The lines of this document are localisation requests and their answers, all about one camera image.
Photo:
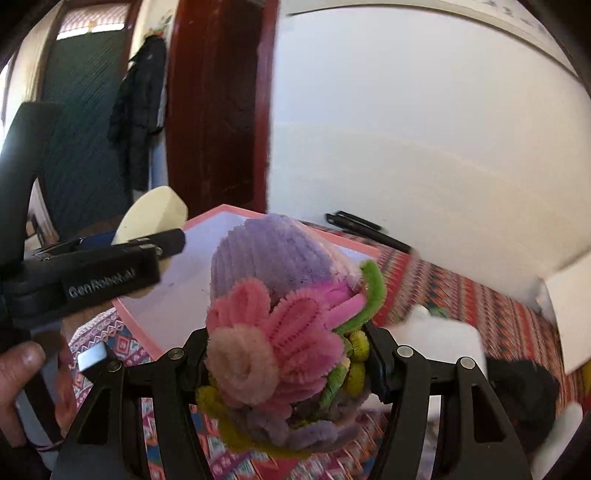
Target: colorful patterned cloth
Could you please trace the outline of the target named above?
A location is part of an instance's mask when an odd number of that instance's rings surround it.
[[[387,280],[388,295],[384,308],[374,318],[377,325],[402,321],[416,303],[428,308],[444,308],[451,318],[478,328],[487,355],[505,359],[528,358],[548,368],[562,387],[558,400],[560,409],[571,401],[582,402],[581,373],[564,375],[557,330],[531,309],[449,270],[392,248],[345,233],[339,235],[381,250],[378,263]],[[115,309],[100,314],[76,332],[70,342],[74,358],[101,341],[106,342],[127,366],[152,360],[124,326]],[[76,368],[73,376],[80,407],[92,385]],[[152,479],[163,480],[150,401],[144,402],[142,411]],[[191,413],[216,480],[364,480],[373,466],[388,422],[385,415],[363,413],[357,418],[363,427],[362,434],[355,442],[338,452],[298,461],[274,459],[259,452],[230,453],[218,438],[217,422],[201,415],[195,408]]]

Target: doorway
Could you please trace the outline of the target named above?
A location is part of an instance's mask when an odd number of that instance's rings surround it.
[[[107,139],[122,65],[129,54],[128,13],[129,4],[71,9],[63,15],[48,49],[39,97],[62,104],[63,113],[40,180],[61,239],[93,225],[116,228],[131,205],[118,156]]]

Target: pink pipe cleaner flower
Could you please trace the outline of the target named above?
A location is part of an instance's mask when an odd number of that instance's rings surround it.
[[[267,288],[247,278],[216,299],[206,319],[206,364],[227,403],[257,405],[287,418],[290,403],[320,392],[343,355],[333,324],[363,308],[365,297],[359,295],[341,283],[302,288],[269,313]]]

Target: hand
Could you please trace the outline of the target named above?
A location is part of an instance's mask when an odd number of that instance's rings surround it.
[[[65,436],[76,416],[76,399],[69,368],[73,363],[72,354],[66,340],[63,337],[62,339],[60,368],[56,376],[56,391],[59,396],[56,404],[56,421],[62,435]],[[45,352],[35,342],[21,343],[0,355],[0,430],[13,447],[22,446],[27,442],[14,408],[14,400],[44,362]]]

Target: coat hanging on wall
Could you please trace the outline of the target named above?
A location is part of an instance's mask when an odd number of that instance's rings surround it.
[[[119,88],[108,132],[129,194],[148,190],[151,137],[163,128],[158,110],[166,66],[164,39],[149,36],[130,61],[133,65]]]

